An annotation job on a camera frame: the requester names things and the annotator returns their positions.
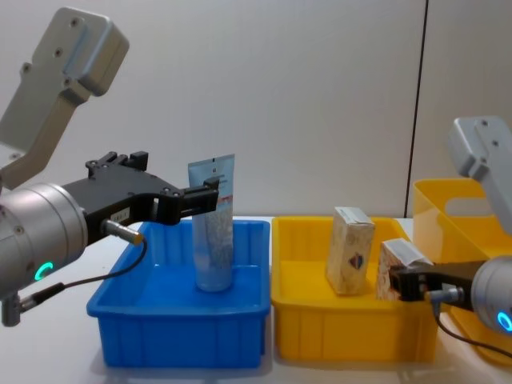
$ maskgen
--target yellow plastic bin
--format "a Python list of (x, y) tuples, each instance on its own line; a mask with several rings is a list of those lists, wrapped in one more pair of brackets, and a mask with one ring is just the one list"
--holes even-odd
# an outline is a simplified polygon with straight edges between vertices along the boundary
[(275, 218), (272, 251), (274, 335), (280, 355), (303, 361), (429, 362), (437, 326), (430, 305), (375, 298), (381, 242), (408, 239), (390, 218), (376, 231), (366, 292), (337, 296), (325, 278), (332, 218)]
[[(413, 243), (433, 262), (468, 262), (512, 254), (512, 237), (495, 216), (451, 216), (446, 204), (454, 199), (486, 198), (471, 179), (421, 180), (414, 184)], [(466, 336), (512, 352), (512, 339), (494, 332), (476, 314), (450, 308), (450, 315)], [(500, 354), (477, 348), (478, 353), (499, 364), (512, 365)]]

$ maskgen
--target metal cylinder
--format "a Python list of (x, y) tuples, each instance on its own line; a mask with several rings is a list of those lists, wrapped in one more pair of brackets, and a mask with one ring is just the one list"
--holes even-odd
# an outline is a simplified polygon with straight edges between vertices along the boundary
[(0, 298), (76, 260), (87, 226), (60, 186), (37, 184), (0, 197)]
[(512, 334), (512, 257), (501, 256), (484, 263), (471, 286), (471, 304), (489, 328)]

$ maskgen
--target small box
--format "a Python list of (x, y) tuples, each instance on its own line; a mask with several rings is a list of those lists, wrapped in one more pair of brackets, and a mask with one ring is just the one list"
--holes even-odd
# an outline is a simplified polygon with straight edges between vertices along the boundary
[(375, 225), (359, 208), (336, 207), (327, 280), (337, 294), (362, 294)]
[(414, 266), (418, 263), (432, 265), (432, 262), (423, 256), (412, 242), (408, 242), (403, 238), (383, 242), (378, 260), (377, 298), (382, 300), (399, 300), (400, 294), (391, 289), (390, 268), (392, 266)]

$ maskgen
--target robotic arm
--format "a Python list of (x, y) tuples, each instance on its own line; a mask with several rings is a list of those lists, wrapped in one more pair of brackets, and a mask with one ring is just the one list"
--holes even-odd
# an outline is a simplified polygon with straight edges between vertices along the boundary
[[(74, 109), (108, 91), (128, 51), (108, 18), (61, 8), (0, 120), (0, 170), (13, 189), (43, 170)], [(18, 291), (78, 259), (114, 234), (139, 242), (133, 222), (168, 225), (216, 209), (218, 181), (179, 189), (146, 172), (148, 153), (109, 152), (86, 163), (87, 178), (65, 186), (37, 184), (0, 196), (2, 322), (15, 326), (23, 308)]]
[[(512, 133), (503, 120), (458, 118), (449, 136), (450, 155), (461, 176), (482, 184), (505, 232), (512, 234)], [(489, 328), (512, 335), (512, 257), (393, 269), (391, 286), (401, 300), (430, 299), (474, 311)]]

